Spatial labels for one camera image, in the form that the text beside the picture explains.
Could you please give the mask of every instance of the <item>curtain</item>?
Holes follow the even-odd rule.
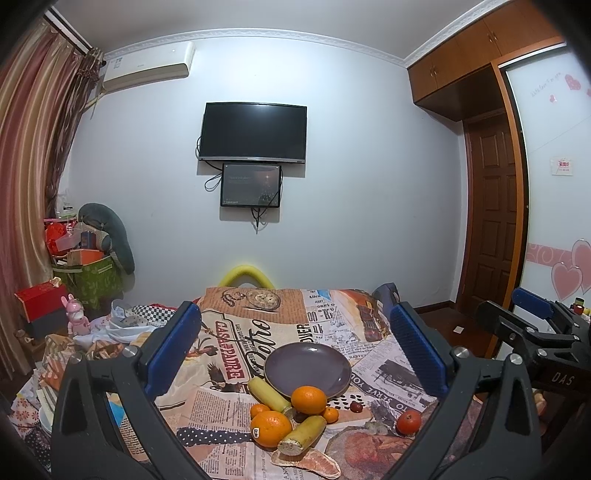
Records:
[[[0,72],[0,376],[30,370],[14,336],[14,293],[51,278],[46,181],[62,110],[82,55],[40,20]]]
[[[57,189],[61,175],[64,173],[66,160],[74,141],[74,134],[80,123],[83,108],[90,92],[99,80],[99,69],[103,61],[103,53],[92,48],[82,60],[74,82],[70,87],[67,100],[60,115],[60,130],[54,137],[51,147],[51,158],[47,173],[46,203],[48,218],[56,215]]]

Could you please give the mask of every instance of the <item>bedspread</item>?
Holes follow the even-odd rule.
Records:
[[[395,434],[395,419],[408,408],[422,411],[424,420],[433,411],[428,406],[434,406],[436,399],[422,390],[389,329],[381,302],[365,292],[215,287],[207,289],[198,305],[201,331],[168,393],[155,403],[179,442],[212,478],[318,478],[301,469],[273,465],[271,454],[250,436],[249,408],[256,400],[246,385],[252,377],[264,376],[266,358],[286,343],[330,345],[353,367],[351,386],[329,403],[339,410],[339,421],[329,425],[315,445],[337,459],[343,480],[380,478],[412,442]],[[118,348],[98,350],[109,356]],[[47,371],[41,376],[47,377]],[[49,467],[47,435],[39,427],[39,405],[32,393],[48,385],[38,377],[15,400],[12,421]],[[109,400],[112,408],[120,407],[116,394]],[[352,401],[361,403],[363,411],[352,412]],[[473,402],[447,461],[469,436],[479,408]],[[118,424],[130,454],[140,462],[149,461],[123,414]],[[371,451],[359,450],[361,441],[372,446]]]

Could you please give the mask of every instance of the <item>heart decal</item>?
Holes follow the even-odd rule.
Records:
[[[574,79],[572,75],[565,75],[564,79],[571,90],[581,89],[581,83],[577,79]]]
[[[564,263],[557,263],[552,267],[552,285],[563,301],[573,295],[583,282],[583,273],[579,267],[567,268]]]
[[[577,240],[573,245],[573,266],[581,269],[583,274],[583,293],[591,288],[591,245],[586,240]]]

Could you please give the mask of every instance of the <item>tangerine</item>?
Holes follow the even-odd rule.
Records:
[[[326,420],[326,423],[334,423],[339,419],[339,411],[334,407],[326,407],[322,416]]]
[[[326,408],[326,395],[319,388],[305,385],[291,394],[291,404],[307,415],[319,415]]]
[[[266,405],[263,405],[262,403],[255,403],[252,407],[251,407],[251,420],[256,417],[259,413],[262,413],[264,411],[269,411],[270,408],[267,407]]]

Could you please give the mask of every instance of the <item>pink bunny figurine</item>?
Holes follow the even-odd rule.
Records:
[[[84,315],[84,307],[80,300],[76,300],[71,293],[66,300],[61,298],[61,302],[66,307],[66,316],[68,317],[68,335],[88,335],[90,333],[90,323]]]

